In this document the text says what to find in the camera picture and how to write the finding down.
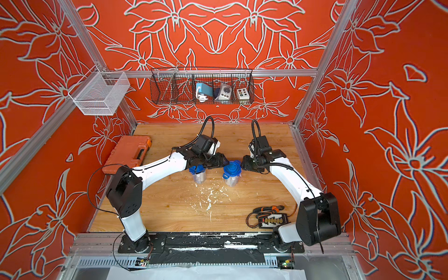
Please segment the blue lid of jar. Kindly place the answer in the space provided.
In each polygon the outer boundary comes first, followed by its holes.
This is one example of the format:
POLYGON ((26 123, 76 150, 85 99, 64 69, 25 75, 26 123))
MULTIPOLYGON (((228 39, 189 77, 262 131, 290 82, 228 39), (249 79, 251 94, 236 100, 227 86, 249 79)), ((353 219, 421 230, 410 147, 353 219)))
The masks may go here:
POLYGON ((202 164, 198 165, 198 166, 192 166, 189 168, 189 172, 192 175, 198 175, 200 173, 205 172, 206 168, 204 168, 204 166, 202 164))
POLYGON ((229 179, 231 177, 238 177, 241 172, 241 161, 230 161, 228 165, 224 166, 223 178, 229 179))

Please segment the clear jar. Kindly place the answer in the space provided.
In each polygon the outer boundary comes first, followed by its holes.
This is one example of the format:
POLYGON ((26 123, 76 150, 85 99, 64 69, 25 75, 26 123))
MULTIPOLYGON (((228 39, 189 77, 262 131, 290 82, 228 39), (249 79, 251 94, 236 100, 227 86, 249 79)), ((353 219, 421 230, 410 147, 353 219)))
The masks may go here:
POLYGON ((224 174, 223 180, 224 183, 229 187, 235 187, 239 182, 240 176, 229 176, 224 174))
POLYGON ((207 174, 205 171, 193 174, 192 179, 196 184, 203 184, 207 180, 207 174))

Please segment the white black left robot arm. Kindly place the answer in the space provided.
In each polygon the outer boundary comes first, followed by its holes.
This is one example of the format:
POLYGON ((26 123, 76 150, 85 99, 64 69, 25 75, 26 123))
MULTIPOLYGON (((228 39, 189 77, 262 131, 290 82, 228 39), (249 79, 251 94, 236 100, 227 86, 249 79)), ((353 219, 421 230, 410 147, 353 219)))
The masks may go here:
POLYGON ((220 142, 216 138, 199 135, 193 142, 178 148, 158 161, 137 168, 120 167, 112 177, 106 197, 117 212, 126 237, 135 251, 149 247, 149 234, 140 214, 142 195, 150 185, 174 173, 190 168, 223 168, 229 164, 225 155, 218 152, 220 142))

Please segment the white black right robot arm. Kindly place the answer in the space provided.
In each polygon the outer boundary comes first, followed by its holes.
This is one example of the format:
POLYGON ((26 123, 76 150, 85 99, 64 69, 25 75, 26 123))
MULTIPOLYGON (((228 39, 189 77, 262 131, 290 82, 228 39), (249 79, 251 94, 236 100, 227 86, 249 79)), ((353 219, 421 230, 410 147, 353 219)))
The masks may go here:
POLYGON ((294 223, 277 227, 274 236, 279 243, 303 242, 312 246, 342 233, 338 201, 308 182, 280 149, 273 150, 265 136, 254 137, 248 146, 250 154, 243 157, 245 171, 270 172, 289 191, 297 203, 294 223))

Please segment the orange black pliers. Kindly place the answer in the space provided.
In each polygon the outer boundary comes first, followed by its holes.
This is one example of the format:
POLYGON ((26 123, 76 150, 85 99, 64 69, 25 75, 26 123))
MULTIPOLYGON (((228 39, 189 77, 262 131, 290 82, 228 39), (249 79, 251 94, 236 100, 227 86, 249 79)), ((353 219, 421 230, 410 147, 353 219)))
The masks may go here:
POLYGON ((280 211, 284 210, 285 207, 283 205, 273 205, 273 206, 262 206, 255 208, 253 210, 253 213, 279 213, 280 211))

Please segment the black charger board with connectors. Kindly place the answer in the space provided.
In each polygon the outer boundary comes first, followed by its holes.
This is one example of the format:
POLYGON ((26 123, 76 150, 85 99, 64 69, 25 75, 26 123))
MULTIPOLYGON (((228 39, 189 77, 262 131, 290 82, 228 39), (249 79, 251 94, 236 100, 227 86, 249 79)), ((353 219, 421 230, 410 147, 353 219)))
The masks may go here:
POLYGON ((285 213, 272 213, 269 215, 260 215, 258 219, 258 228, 274 229, 289 223, 288 215, 285 213))

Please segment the white button box in basket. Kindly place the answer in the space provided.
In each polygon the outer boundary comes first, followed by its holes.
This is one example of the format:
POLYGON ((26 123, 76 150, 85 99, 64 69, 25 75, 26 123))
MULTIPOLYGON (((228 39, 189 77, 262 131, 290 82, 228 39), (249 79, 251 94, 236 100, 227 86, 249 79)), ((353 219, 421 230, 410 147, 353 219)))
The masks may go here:
POLYGON ((240 103, 246 103, 250 101, 249 91, 245 87, 237 89, 236 96, 240 103))

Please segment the white grey device in basket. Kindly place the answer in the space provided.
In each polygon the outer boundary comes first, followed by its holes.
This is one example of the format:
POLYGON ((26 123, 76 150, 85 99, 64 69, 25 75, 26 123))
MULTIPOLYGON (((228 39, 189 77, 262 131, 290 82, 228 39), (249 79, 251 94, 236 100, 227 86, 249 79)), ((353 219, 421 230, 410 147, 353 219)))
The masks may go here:
POLYGON ((217 94, 215 100, 229 102, 232 99, 233 89, 227 84, 221 84, 219 89, 217 89, 217 94))

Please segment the blue white item in basket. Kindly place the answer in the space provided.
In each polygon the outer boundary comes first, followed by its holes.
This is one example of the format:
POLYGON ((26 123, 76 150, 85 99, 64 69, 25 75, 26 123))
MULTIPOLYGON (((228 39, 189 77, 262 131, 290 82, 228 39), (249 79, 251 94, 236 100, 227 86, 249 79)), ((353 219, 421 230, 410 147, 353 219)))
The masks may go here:
POLYGON ((211 101, 214 98, 213 88, 205 83, 198 82, 196 83, 195 96, 200 103, 211 101))

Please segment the orange plastic tool case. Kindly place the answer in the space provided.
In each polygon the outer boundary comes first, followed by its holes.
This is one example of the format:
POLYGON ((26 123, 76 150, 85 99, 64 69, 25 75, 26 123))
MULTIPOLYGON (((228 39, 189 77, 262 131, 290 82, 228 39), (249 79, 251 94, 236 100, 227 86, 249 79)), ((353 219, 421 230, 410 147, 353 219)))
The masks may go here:
POLYGON ((102 172, 105 175, 114 175, 122 165, 130 168, 140 166, 151 145, 149 136, 122 136, 111 151, 102 172))

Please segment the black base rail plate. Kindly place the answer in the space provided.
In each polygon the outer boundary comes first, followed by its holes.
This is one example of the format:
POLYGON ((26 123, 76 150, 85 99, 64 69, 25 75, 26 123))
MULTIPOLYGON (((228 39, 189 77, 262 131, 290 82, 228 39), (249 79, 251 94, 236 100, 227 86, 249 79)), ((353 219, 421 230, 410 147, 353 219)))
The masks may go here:
POLYGON ((252 250, 260 253, 304 253, 301 241, 275 245, 271 232, 150 232, 143 254, 193 250, 252 250))

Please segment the clear plastic wall bin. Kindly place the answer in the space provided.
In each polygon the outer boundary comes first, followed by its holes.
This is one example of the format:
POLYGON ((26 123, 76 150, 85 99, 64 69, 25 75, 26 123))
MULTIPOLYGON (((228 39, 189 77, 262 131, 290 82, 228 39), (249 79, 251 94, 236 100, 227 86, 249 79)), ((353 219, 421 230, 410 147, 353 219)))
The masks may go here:
POLYGON ((130 87, 125 72, 108 78, 100 72, 91 73, 69 97, 85 116, 112 116, 130 87))

